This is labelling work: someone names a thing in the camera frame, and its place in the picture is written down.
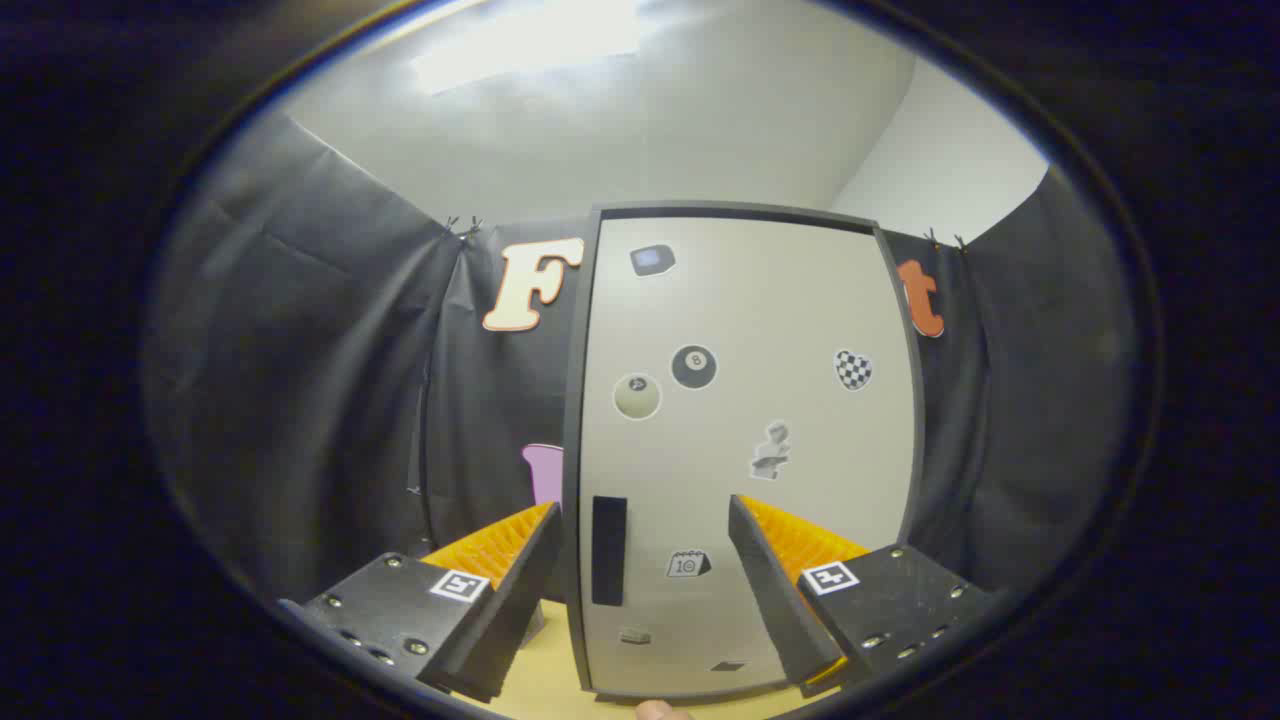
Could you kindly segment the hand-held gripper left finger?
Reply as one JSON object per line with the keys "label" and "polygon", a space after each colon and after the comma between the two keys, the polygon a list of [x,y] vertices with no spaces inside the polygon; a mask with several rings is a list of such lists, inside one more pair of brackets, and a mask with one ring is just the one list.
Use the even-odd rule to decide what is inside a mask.
{"label": "hand-held gripper left finger", "polygon": [[280,606],[384,673],[484,703],[503,691],[561,555],[562,514],[540,503],[422,557],[387,552]]}

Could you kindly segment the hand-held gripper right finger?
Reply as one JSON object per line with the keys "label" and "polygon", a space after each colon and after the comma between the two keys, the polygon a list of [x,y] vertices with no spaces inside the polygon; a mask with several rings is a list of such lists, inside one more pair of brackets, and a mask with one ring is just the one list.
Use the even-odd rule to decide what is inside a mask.
{"label": "hand-held gripper right finger", "polygon": [[780,657],[804,696],[922,664],[998,598],[910,544],[867,550],[745,495],[728,534]]}

